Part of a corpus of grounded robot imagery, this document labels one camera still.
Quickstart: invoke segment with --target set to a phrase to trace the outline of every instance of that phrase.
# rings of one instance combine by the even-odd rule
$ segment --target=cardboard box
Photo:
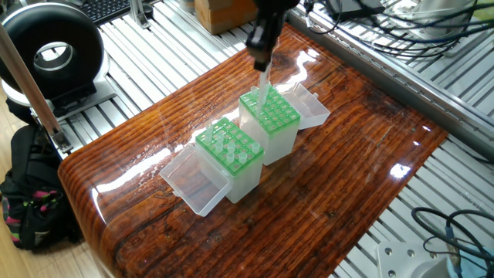
[[[195,12],[194,0],[180,0],[180,8],[186,12]]]
[[[253,0],[195,0],[199,22],[213,35],[255,19]]]

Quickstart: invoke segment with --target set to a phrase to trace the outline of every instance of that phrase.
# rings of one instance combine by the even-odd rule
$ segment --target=black robot end effector
[[[246,45],[250,55],[255,59],[254,69],[264,72],[271,63],[272,51],[281,34],[286,12],[296,7],[299,0],[254,0],[254,2],[259,10]]]

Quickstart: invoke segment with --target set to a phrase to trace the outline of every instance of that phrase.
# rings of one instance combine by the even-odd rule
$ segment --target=keyboard
[[[130,4],[129,0],[93,0],[85,3],[80,9],[96,25],[101,25],[129,12]]]

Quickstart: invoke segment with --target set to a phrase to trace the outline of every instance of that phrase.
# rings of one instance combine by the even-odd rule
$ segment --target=glossy wooden tabletop
[[[71,154],[59,176],[87,242],[116,276],[327,277],[446,133],[286,27],[273,83],[300,81],[330,111],[237,204],[203,218],[159,171],[207,123],[239,115],[259,81],[246,51]]]

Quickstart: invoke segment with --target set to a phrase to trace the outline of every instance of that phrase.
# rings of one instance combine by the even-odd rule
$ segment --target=plastic box lid
[[[299,130],[316,127],[327,120],[330,111],[300,83],[276,84],[275,88],[300,114]]]
[[[160,176],[195,214],[206,216],[232,189],[228,179],[188,144]]]

